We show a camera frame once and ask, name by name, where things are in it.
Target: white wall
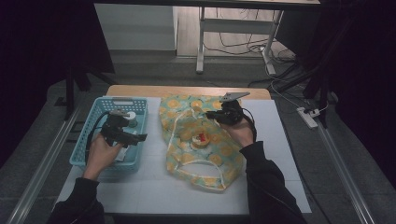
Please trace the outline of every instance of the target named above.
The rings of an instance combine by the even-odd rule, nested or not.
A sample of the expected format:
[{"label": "white wall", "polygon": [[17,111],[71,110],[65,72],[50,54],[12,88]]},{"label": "white wall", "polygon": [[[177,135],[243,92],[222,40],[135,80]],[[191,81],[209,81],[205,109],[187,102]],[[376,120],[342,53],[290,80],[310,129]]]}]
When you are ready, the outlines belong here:
[{"label": "white wall", "polygon": [[175,50],[177,8],[95,4],[109,49]]}]

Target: wooden table edge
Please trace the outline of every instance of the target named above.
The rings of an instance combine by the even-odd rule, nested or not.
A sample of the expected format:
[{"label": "wooden table edge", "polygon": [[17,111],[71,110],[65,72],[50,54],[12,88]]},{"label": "wooden table edge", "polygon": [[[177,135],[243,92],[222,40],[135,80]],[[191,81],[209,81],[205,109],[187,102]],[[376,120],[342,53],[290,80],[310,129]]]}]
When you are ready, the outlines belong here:
[{"label": "wooden table edge", "polygon": [[226,87],[180,87],[180,86],[141,86],[141,85],[113,85],[107,90],[107,96],[141,96],[163,97],[166,94],[211,95],[223,96],[227,92],[248,91],[250,95],[244,99],[271,100],[267,89],[226,88]]}]

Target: metal frame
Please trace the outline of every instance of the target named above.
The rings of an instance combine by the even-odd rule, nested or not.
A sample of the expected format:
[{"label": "metal frame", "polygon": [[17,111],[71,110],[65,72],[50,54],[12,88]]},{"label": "metal frame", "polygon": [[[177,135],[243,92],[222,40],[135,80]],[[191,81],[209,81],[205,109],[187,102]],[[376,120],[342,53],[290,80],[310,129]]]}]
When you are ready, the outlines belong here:
[{"label": "metal frame", "polygon": [[35,202],[35,198],[43,187],[44,182],[50,173],[50,170],[52,169],[52,165],[55,163],[56,158],[58,157],[58,154],[64,145],[64,141],[66,140],[69,131],[73,127],[74,121],[79,114],[82,104],[85,103],[85,96],[86,93],[82,94],[81,99],[78,98],[78,106],[76,107],[76,110],[71,115],[69,120],[64,121],[64,124],[56,134],[52,143],[49,145],[43,160],[38,165],[38,168],[35,170],[35,173],[30,179],[29,184],[20,197],[20,200],[8,218],[7,224],[23,223],[26,219]]},{"label": "metal frame", "polygon": [[227,19],[205,19],[205,8],[201,9],[200,34],[197,52],[196,73],[201,75],[204,72],[204,33],[233,33],[233,34],[256,34],[269,35],[265,48],[261,48],[262,57],[270,76],[275,75],[276,71],[271,62],[269,52],[276,35],[283,11],[276,11],[273,21],[241,21]]},{"label": "metal frame", "polygon": [[335,170],[340,176],[340,179],[344,184],[344,188],[346,189],[346,192],[351,198],[352,204],[356,210],[359,219],[361,220],[361,223],[375,224],[370,209],[367,206],[366,201],[364,201],[363,197],[361,196],[361,191],[355,184],[351,173],[347,169],[347,165],[345,164],[341,154],[339,153],[336,144],[332,140],[332,136],[330,135],[329,130],[324,128],[321,123],[318,126],[318,130],[320,137],[322,138],[322,141],[327,151],[329,152],[329,156],[332,159]]}]

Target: crumpled plastic bag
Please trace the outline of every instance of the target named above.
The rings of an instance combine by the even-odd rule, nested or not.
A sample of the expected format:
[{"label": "crumpled plastic bag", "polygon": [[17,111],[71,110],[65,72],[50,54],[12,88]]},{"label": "crumpled plastic bag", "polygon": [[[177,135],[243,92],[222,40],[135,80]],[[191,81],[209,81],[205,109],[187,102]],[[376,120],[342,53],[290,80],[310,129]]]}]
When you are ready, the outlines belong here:
[{"label": "crumpled plastic bag", "polygon": [[[168,143],[166,169],[174,176],[205,189],[225,190],[243,167],[241,148],[205,112],[220,110],[220,97],[170,95],[160,104],[163,139]],[[188,164],[216,167],[218,176],[199,175],[181,169]]]}]

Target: hand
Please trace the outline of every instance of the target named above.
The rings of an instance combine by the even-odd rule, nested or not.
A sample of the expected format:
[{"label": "hand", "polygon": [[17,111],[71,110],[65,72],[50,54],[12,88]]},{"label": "hand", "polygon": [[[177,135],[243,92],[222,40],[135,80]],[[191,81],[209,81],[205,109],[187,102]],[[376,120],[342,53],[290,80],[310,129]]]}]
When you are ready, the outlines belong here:
[{"label": "hand", "polygon": [[253,131],[251,131],[250,124],[246,119],[242,119],[239,123],[232,126],[220,124],[220,127],[227,131],[231,138],[242,147],[253,144]]},{"label": "hand", "polygon": [[114,147],[109,146],[106,139],[99,133],[91,142],[90,156],[82,177],[96,180],[99,174],[113,163],[122,146],[123,144],[120,143]]}]

